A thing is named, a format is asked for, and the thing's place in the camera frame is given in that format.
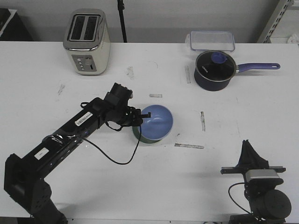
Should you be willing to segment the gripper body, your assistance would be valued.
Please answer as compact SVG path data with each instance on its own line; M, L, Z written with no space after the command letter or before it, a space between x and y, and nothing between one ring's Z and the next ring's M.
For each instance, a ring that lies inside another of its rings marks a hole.
M278 174L285 172L282 166L263 169L242 169L238 167L222 167L221 174L242 174L245 182L245 198L258 198L268 191L274 190L284 183Z
M131 122L134 119L141 119L138 117L141 114L141 109L132 106L123 106L118 110L113 110L109 114L109 121L112 121L122 127L131 126Z

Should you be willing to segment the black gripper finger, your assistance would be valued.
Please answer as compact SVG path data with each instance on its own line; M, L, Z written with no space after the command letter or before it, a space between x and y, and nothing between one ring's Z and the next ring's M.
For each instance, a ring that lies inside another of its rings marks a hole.
M247 140L247 154L251 168L269 168L269 162L262 158Z
M147 114L138 114L138 117L140 117L140 118L150 118L151 117L151 112L148 112Z
M239 161L236 167L245 167L247 165L247 143L246 140L242 141L242 148Z
M134 119L131 122L131 126L140 126L142 124L142 119Z

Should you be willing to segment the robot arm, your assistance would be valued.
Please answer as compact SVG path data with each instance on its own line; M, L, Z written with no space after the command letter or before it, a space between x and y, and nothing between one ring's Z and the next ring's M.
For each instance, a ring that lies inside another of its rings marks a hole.
M17 218L18 224L66 224L65 215L51 200L51 188L44 180L70 153L103 124L121 128L140 127L151 113L128 106L132 90L114 83L104 99L81 103L82 110L23 158L11 154L5 162L4 190L31 216Z
M242 142L239 161L234 167L222 167L221 174L241 174L244 182L244 196L250 211L242 208L244 214L231 215L230 224L284 224L292 210L288 196L275 189L284 183L279 173L286 171L282 166L270 166L259 156L248 140Z

